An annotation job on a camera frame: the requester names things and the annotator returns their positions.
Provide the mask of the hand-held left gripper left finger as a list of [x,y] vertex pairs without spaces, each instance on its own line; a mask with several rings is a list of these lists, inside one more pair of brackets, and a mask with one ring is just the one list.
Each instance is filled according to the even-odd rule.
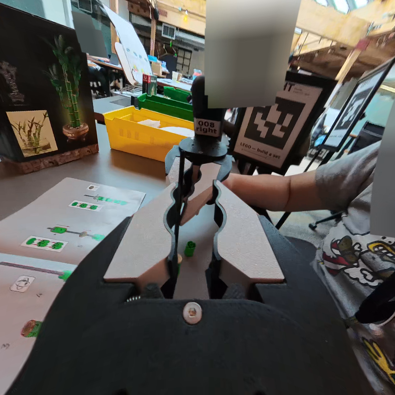
[[139,291],[157,284],[165,298],[172,298],[176,219],[177,183],[173,183],[133,214],[104,281],[133,283]]

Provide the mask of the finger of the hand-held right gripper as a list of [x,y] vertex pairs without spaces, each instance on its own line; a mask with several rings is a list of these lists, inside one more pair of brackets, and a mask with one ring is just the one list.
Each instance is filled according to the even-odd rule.
[[[175,156],[173,163],[170,166],[169,170],[166,170],[166,186],[169,186],[173,183],[178,183],[179,181],[179,167],[180,167],[180,156]],[[187,170],[190,170],[192,167],[192,163],[185,159],[184,163],[184,173]]]
[[187,181],[191,181],[191,189],[184,198],[180,225],[185,225],[213,196],[213,181],[217,179],[221,165],[207,163],[201,166],[192,165],[187,173]]

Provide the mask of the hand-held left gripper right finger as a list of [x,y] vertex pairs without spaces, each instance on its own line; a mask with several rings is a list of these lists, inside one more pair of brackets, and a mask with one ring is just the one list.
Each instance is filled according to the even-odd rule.
[[206,270],[209,298],[223,298],[234,284],[246,296],[257,284],[283,284],[284,273],[263,226],[266,218],[217,180],[213,197],[218,230]]

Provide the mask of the thin black rod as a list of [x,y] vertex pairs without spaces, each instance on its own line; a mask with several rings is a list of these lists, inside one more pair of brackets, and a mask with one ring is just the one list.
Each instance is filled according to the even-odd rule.
[[177,183],[177,219],[175,223],[175,276],[173,281],[173,292],[172,299],[174,298],[175,286],[177,283],[177,254],[178,254],[178,241],[179,241],[179,227],[181,219],[181,209],[183,204],[183,181],[184,181],[184,163],[185,163],[185,151],[180,148],[180,167],[179,167],[179,181]]

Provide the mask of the grey desk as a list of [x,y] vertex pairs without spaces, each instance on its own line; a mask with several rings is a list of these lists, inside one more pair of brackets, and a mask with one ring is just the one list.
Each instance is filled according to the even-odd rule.
[[[96,131],[97,154],[26,175],[1,164],[1,220],[27,206],[66,177],[145,192],[142,206],[165,188],[163,162],[112,150],[106,126],[97,123]],[[218,229],[214,211],[214,205],[205,205],[197,216],[180,228],[178,252],[183,261],[175,299],[209,298],[205,270],[211,261],[213,238]],[[192,257],[186,257],[184,250],[190,240],[196,243],[196,248]]]

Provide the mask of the white plastic bag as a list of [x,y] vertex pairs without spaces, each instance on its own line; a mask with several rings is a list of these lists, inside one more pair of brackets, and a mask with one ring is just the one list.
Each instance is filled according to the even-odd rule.
[[156,129],[160,129],[162,131],[167,131],[167,132],[177,134],[180,136],[184,136],[184,137],[193,137],[194,136],[193,130],[183,128],[183,127],[178,127],[178,126],[161,127],[160,121],[147,119],[147,120],[139,121],[137,123],[140,125],[150,126],[150,127],[156,128]]

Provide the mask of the yellow plastic bin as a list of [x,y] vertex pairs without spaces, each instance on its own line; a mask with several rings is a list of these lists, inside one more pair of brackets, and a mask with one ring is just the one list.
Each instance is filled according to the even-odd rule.
[[191,121],[133,106],[106,112],[103,117],[111,149],[161,162],[173,146],[186,137],[137,122],[149,119],[160,121],[161,127],[178,126],[194,131]]

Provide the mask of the green plastic bin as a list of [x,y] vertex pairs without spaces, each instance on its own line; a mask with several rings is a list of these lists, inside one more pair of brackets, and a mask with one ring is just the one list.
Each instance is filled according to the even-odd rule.
[[192,101],[192,94],[190,91],[185,91],[172,86],[165,86],[163,95],[168,99],[183,103],[190,104]]
[[147,109],[186,121],[194,121],[193,106],[189,103],[161,96],[148,96],[147,93],[141,94],[137,101],[140,110]]

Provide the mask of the black white tag sign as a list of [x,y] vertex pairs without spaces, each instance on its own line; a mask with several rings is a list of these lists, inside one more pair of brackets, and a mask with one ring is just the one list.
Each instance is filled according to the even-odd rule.
[[378,121],[384,126],[384,113],[394,101],[394,65],[392,57],[359,78],[320,148],[338,152],[355,126],[362,126],[364,119]]
[[273,105],[245,109],[232,142],[234,158],[283,173],[306,122],[320,106],[325,84],[320,77],[287,72]]

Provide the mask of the small red green box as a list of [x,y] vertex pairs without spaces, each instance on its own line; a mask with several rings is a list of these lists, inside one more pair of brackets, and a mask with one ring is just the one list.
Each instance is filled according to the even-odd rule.
[[147,96],[157,95],[157,76],[142,74],[142,92]]

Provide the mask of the instruction booklet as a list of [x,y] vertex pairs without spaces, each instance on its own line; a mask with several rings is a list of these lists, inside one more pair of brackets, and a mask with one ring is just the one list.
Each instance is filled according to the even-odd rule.
[[0,224],[0,392],[25,364],[40,327],[77,265],[144,192],[65,178]]

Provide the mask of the person in grey shirt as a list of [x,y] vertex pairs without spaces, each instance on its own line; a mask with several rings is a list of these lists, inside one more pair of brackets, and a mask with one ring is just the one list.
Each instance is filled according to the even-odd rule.
[[358,310],[370,294],[383,296],[394,274],[394,237],[370,232],[374,171],[381,142],[319,167],[315,181],[325,207],[341,212],[312,266],[348,326],[352,347],[376,394],[394,394],[394,297],[389,309],[363,323]]

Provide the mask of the white poster board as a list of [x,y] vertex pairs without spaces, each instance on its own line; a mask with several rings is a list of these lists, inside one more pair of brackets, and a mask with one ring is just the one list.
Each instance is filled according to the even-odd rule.
[[125,74],[131,76],[130,83],[142,85],[143,75],[152,76],[152,69],[140,38],[130,22],[124,20],[106,5],[103,4],[102,7],[120,39],[122,50],[118,52],[116,46],[116,53]]

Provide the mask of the black bamboo plant set box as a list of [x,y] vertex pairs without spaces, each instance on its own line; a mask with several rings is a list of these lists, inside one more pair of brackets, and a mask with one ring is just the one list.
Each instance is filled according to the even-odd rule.
[[99,152],[75,29],[1,3],[1,162],[27,174]]

